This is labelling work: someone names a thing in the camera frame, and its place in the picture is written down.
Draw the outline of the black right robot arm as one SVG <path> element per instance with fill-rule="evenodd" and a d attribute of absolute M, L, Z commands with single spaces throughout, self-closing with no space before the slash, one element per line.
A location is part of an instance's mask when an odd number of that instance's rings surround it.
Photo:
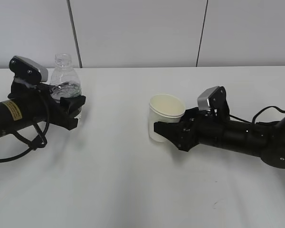
<path fill-rule="evenodd" d="M 204 144 L 258 157 L 269 166 L 285 169 L 285 117 L 280 121 L 256 122 L 265 110 L 259 111 L 252 121 L 244 122 L 230 115 L 227 105 L 211 111 L 195 107 L 186 110 L 177 123 L 157 121 L 153 127 L 155 133 L 180 151 L 188 152 Z M 285 114 L 285 110 L 276 110 Z"/>

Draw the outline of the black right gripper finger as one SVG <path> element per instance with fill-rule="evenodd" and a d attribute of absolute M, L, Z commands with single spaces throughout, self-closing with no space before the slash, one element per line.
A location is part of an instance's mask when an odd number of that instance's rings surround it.
<path fill-rule="evenodd" d="M 153 126 L 155 133 L 164 137 L 171 143 L 179 142 L 181 140 L 183 131 L 182 123 L 155 122 Z"/>

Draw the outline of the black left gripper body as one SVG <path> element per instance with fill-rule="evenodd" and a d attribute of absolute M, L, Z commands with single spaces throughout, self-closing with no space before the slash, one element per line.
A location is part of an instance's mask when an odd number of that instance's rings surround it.
<path fill-rule="evenodd" d="M 49 121 L 68 129 L 68 107 L 65 108 L 54 101 L 50 95 L 51 88 L 52 86 L 44 83 L 30 85 L 20 78 L 14 78 L 7 100 L 11 115 L 9 127 L 18 131 Z"/>

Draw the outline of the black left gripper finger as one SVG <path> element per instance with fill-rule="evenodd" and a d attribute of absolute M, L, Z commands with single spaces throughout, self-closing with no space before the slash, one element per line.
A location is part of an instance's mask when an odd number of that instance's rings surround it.
<path fill-rule="evenodd" d="M 84 95 L 71 98 L 60 98 L 60 108 L 62 110 L 62 127 L 73 130 L 77 128 L 79 115 L 81 114 L 82 106 L 86 102 Z"/>

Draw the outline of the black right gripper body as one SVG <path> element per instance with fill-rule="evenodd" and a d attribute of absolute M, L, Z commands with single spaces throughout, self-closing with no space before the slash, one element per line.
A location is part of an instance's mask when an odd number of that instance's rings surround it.
<path fill-rule="evenodd" d="M 197 107 L 185 111 L 177 124 L 173 144 L 181 151 L 188 152 L 198 144 L 209 143 L 217 139 L 226 123 L 223 109 L 200 111 Z"/>

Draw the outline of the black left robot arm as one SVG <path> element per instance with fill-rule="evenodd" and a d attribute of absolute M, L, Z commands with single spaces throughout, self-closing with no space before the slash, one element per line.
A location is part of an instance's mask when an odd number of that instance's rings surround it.
<path fill-rule="evenodd" d="M 53 88 L 44 83 L 29 88 L 12 82 L 8 100 L 0 102 L 0 138 L 39 122 L 49 122 L 67 130 L 76 128 L 78 120 L 75 117 L 86 97 L 62 97 L 57 103 L 51 96 Z"/>

